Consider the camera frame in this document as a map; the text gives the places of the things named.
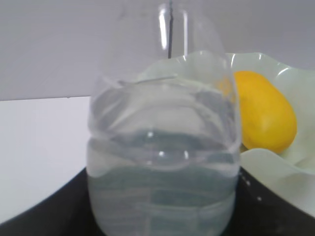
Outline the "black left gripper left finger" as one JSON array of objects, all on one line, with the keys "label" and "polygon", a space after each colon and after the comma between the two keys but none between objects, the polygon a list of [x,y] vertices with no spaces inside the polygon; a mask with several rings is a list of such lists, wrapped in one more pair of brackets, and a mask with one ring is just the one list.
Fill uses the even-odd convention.
[{"label": "black left gripper left finger", "polygon": [[2,236],[102,236],[92,214],[83,169],[60,190],[1,223]]}]

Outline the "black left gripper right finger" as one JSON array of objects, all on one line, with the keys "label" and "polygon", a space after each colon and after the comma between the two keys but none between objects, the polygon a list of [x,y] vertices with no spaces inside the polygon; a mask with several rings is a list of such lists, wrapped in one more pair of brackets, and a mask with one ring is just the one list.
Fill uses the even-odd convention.
[{"label": "black left gripper right finger", "polygon": [[315,218],[309,216],[241,168],[230,236],[313,236]]}]

